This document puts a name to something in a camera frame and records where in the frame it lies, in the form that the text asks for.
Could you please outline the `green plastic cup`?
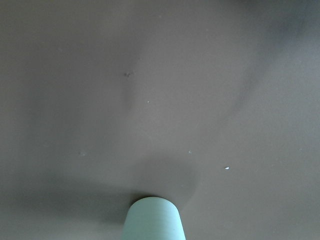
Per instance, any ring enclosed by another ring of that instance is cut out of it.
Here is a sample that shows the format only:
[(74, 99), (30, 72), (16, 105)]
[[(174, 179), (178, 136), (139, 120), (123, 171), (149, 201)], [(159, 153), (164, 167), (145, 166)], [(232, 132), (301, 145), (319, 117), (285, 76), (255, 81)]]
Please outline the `green plastic cup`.
[(177, 207), (161, 197), (145, 197), (129, 208), (122, 240), (185, 240)]

